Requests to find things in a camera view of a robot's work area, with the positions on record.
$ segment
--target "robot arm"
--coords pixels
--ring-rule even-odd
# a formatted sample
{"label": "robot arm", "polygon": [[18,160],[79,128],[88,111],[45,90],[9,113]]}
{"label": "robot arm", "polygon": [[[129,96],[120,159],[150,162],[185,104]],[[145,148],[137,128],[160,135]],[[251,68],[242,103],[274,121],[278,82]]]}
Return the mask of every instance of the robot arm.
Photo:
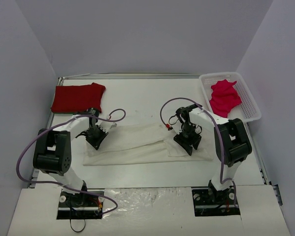
{"label": "robot arm", "polygon": [[[207,113],[214,118],[222,136],[224,158],[222,158],[221,154],[218,131]],[[197,149],[201,141],[201,135],[196,133],[197,126],[214,132],[216,154],[220,161],[224,162],[223,179],[233,179],[241,162],[252,152],[252,147],[243,122],[237,118],[229,120],[217,116],[211,112],[204,111],[204,109],[200,109],[195,104],[179,108],[176,111],[176,116],[180,122],[172,125],[172,128],[177,133],[174,137],[174,141],[183,147],[189,155],[192,155],[193,148]],[[231,180],[227,180],[222,184],[220,182],[220,175],[221,169],[219,168],[209,182],[209,187],[216,193],[215,195],[227,190],[232,184]]]}
{"label": "robot arm", "polygon": [[[117,124],[97,120],[88,117],[75,119],[72,122],[57,127],[37,140],[33,167],[52,176],[57,182],[64,186],[87,191],[86,183],[81,180],[72,169],[71,165],[71,141],[83,135],[86,141],[98,150],[108,131]],[[75,194],[76,192],[64,189],[65,192]]]}

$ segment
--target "white cloth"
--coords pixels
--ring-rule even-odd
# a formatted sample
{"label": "white cloth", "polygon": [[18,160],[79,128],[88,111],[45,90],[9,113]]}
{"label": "white cloth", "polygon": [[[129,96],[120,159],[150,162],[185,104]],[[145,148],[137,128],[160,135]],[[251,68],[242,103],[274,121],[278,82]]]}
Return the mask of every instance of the white cloth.
{"label": "white cloth", "polygon": [[118,126],[109,131],[99,150],[86,143],[83,165],[125,165],[172,161],[212,160],[206,148],[212,140],[203,131],[198,150],[192,156],[178,145],[168,131],[159,123]]}

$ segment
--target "white wall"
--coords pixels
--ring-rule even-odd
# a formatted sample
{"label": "white wall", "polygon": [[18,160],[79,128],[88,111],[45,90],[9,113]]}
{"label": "white wall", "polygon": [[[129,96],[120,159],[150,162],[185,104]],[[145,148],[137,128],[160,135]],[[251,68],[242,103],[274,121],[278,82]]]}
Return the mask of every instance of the white wall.
{"label": "white wall", "polygon": [[251,123],[295,236],[295,0],[275,0],[237,70],[262,112]]}
{"label": "white wall", "polygon": [[58,76],[235,71],[272,0],[16,0]]}
{"label": "white wall", "polygon": [[[18,155],[45,127],[57,79],[14,0],[0,0],[0,236],[6,235],[23,184]],[[22,173],[32,172],[33,150]]]}

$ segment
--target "red cloth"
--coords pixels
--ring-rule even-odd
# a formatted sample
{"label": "red cloth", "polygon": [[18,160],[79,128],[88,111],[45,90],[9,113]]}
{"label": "red cloth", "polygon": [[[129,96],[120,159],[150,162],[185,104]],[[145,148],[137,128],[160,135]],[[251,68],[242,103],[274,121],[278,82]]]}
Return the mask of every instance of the red cloth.
{"label": "red cloth", "polygon": [[210,104],[214,114],[227,118],[228,113],[241,103],[237,91],[233,88],[236,83],[237,81],[222,80],[211,86],[213,92]]}
{"label": "red cloth", "polygon": [[51,111],[75,113],[96,108],[101,112],[100,102],[105,90],[105,86],[96,83],[82,86],[56,86]]}

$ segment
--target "white plastic basket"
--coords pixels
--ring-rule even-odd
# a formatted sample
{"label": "white plastic basket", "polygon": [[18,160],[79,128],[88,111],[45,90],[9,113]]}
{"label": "white plastic basket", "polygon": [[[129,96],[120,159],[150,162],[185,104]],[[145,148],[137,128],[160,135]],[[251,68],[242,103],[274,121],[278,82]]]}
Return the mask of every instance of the white plastic basket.
{"label": "white plastic basket", "polygon": [[236,72],[212,73],[201,75],[199,77],[201,88],[209,110],[213,112],[209,103],[213,92],[211,86],[224,79],[228,80],[229,82],[237,81],[236,85],[234,85],[234,89],[237,91],[242,101],[239,106],[236,106],[231,110],[231,112],[228,114],[228,119],[239,118],[244,123],[260,119],[261,112],[259,107],[257,106],[245,81],[241,75]]}

